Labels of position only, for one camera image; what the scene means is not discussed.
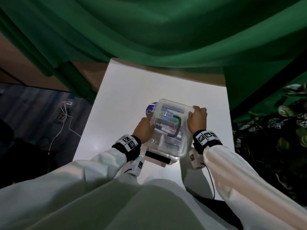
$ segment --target black cable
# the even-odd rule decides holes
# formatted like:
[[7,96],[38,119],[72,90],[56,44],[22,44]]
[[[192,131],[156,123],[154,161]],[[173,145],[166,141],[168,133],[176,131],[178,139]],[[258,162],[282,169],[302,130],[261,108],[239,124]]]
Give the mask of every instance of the black cable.
[[211,178],[210,171],[209,171],[208,167],[207,167],[204,163],[201,163],[201,164],[203,164],[203,165],[207,168],[207,170],[208,170],[208,173],[209,173],[209,176],[210,176],[210,180],[211,180],[211,183],[212,183],[212,188],[213,188],[213,199],[214,199],[214,198],[215,198],[215,189],[214,189],[214,185],[213,185],[213,181],[212,181],[212,178]]

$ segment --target dark floor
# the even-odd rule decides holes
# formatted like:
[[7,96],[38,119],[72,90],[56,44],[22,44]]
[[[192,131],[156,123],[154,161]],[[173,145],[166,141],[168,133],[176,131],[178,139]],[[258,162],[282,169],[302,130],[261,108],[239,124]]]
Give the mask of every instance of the dark floor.
[[[73,102],[72,107],[67,108],[73,116],[70,128],[82,135],[92,105],[67,92],[0,83],[0,119],[10,125],[15,138],[48,150],[62,128],[61,102],[68,100]],[[68,129],[69,122],[67,118],[51,148],[58,151],[55,159],[59,167],[72,161],[80,141],[80,137]]]

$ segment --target white table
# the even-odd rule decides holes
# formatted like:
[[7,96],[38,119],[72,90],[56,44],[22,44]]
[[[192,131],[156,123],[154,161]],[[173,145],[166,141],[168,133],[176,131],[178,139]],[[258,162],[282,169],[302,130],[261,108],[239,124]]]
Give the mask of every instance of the white table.
[[[146,108],[165,98],[186,105],[206,107],[207,129],[213,130],[222,143],[234,150],[226,87],[171,77],[111,60],[74,160],[90,159],[109,149],[124,134],[132,134]],[[203,169],[209,178],[207,169]],[[166,178],[184,188],[180,163],[161,167],[145,161],[138,182]],[[216,192],[216,199],[221,197]]]

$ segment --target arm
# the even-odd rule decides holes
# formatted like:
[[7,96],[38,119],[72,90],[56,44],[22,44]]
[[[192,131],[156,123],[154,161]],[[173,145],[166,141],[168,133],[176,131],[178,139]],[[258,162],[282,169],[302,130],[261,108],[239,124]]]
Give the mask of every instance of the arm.
[[[89,161],[73,161],[44,176],[0,189],[0,228],[27,228],[112,180],[127,161],[139,156],[141,144],[154,130],[150,119],[151,115],[143,118],[133,135],[124,135]],[[125,147],[129,142],[133,142],[131,147]]]

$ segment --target plastic storage box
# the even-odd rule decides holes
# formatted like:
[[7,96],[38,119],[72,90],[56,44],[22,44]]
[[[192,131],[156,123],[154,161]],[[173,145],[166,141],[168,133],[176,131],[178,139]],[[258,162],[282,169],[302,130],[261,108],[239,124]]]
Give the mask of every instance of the plastic storage box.
[[187,119],[191,106],[161,99],[153,108],[151,124],[156,124],[146,150],[171,160],[179,160],[188,152],[192,134],[188,130]]

